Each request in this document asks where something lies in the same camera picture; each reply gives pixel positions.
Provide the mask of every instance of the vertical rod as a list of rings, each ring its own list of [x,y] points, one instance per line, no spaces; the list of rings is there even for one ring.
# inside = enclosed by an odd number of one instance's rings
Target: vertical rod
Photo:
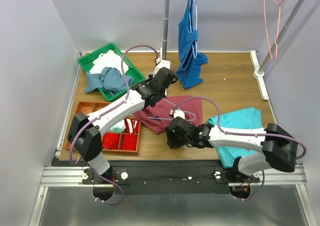
[[[168,41],[168,23],[169,23],[169,4],[170,0],[165,0],[164,12],[163,15],[164,24],[163,24],[163,38],[162,38],[162,60],[167,59],[167,41]]]
[[[289,18],[286,20],[286,23],[284,24],[283,28],[281,29],[279,36],[276,40],[277,44],[280,43],[280,41],[282,40],[282,38],[284,37],[286,31],[288,30],[291,22],[293,21],[294,17],[296,16],[297,12],[299,11],[300,7],[302,6],[303,2],[305,0],[298,0],[298,2],[296,3],[296,5],[294,6]],[[274,43],[273,46],[271,47],[271,54],[273,55],[273,53],[276,50],[276,44]],[[270,56],[270,52],[268,52],[268,54],[266,55],[263,63],[260,66],[260,69],[258,71],[258,73],[262,73],[265,66],[268,64],[268,62],[270,61],[271,56]]]

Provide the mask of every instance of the white wall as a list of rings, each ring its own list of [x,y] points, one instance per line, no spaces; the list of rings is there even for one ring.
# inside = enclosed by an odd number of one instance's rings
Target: white wall
[[[319,5],[320,0],[305,1],[283,39],[284,43],[279,45],[279,57],[266,67],[264,78],[278,123],[307,146],[308,151],[302,161],[313,213],[318,224],[320,224]]]
[[[53,0],[80,51],[108,42],[120,49],[139,43],[161,46],[165,0]],[[178,49],[178,23],[187,0],[170,0],[168,50]],[[199,50],[258,50],[265,37],[263,0],[198,0]],[[288,4],[284,13],[291,10]],[[277,7],[268,7],[268,21]]]
[[[0,225],[29,224],[78,51],[51,0],[0,0]]]

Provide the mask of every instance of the red cloth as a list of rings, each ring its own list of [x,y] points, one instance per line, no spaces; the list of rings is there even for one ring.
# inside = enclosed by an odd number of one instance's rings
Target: red cloth
[[[124,135],[122,138],[122,150],[136,150],[137,147],[137,135],[134,134],[127,134]]]
[[[181,95],[181,96],[172,96],[167,97],[166,100],[172,102],[175,105],[178,105],[185,99],[190,98],[191,96]],[[170,118],[169,112],[174,108],[170,103],[161,100],[158,102],[155,107],[148,106],[147,108],[134,113],[133,115],[143,122],[146,126],[152,129],[156,134],[159,134],[165,131],[165,127],[169,126],[171,120],[156,120],[149,119],[148,117],[157,117],[157,118]],[[189,111],[195,114],[195,120],[189,121],[190,123],[198,126],[202,123],[202,102],[201,99],[191,99],[183,103],[180,108],[183,111]],[[185,119],[193,119],[194,116],[186,113]]]
[[[119,146],[120,134],[105,133],[102,140],[102,148],[117,150]]]

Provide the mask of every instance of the hanging blue shirt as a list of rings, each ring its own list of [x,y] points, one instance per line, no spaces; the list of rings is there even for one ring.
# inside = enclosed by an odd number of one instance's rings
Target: hanging blue shirt
[[[185,89],[189,89],[204,81],[199,78],[201,65],[208,63],[206,55],[197,52],[198,30],[194,30],[192,15],[193,0],[187,0],[184,17],[179,23],[178,49],[180,66],[176,71]]]

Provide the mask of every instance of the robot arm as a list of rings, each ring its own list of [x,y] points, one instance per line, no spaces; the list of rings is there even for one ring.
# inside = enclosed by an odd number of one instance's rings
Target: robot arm
[[[232,169],[224,171],[224,176],[233,182],[243,182],[255,172],[270,168],[282,172],[294,172],[298,144],[278,137],[258,136],[258,134],[273,133],[292,137],[277,124],[268,124],[266,129],[242,130],[224,127],[222,129],[225,132],[256,134],[256,137],[225,134],[211,124],[196,127],[182,117],[175,117],[165,131],[167,144],[171,148],[191,144],[197,148],[229,146],[256,151],[250,156],[236,158]]]
[[[84,130],[80,137],[76,139],[74,148],[90,166],[103,175],[110,168],[109,162],[102,154],[101,137],[121,119],[144,109],[147,106],[155,106],[164,95],[170,84],[177,81],[177,76],[168,68],[161,68],[157,74],[144,82],[133,86],[129,92],[129,97],[123,96],[107,107],[90,113],[85,116],[83,113],[75,115],[68,134],[68,141],[73,142],[78,131],[89,121],[97,118]],[[124,101],[121,106],[100,117],[107,110],[117,106]],[[198,127],[184,119],[183,113],[175,112],[175,118],[166,128],[167,144],[171,148],[178,148],[186,144],[191,144],[197,148],[213,148],[230,146],[256,151],[248,157],[239,157],[235,160],[232,169],[226,169],[223,174],[231,182],[243,182],[253,175],[253,173],[274,168],[283,172],[293,172],[296,164],[297,143],[287,141],[278,137],[265,136],[236,136],[224,134],[218,127],[209,124],[202,124]],[[290,136],[285,130],[276,124],[269,124],[266,129],[240,130],[224,129],[229,132],[261,134],[273,133]]]
[[[77,113],[72,120],[67,137],[68,141],[72,143],[80,129],[91,120],[97,118],[76,139],[74,148],[83,160],[88,162],[98,174],[104,174],[110,168],[110,164],[102,154],[101,137],[114,124],[126,116],[142,110],[149,105],[155,106],[158,101],[162,100],[170,84],[175,83],[177,79],[178,77],[174,72],[167,67],[162,67],[153,78],[134,85],[132,90],[129,91],[127,100],[126,96],[123,96],[105,108],[90,113],[87,116],[81,112]],[[100,117],[102,113],[114,108],[121,102],[124,103],[110,113]]]

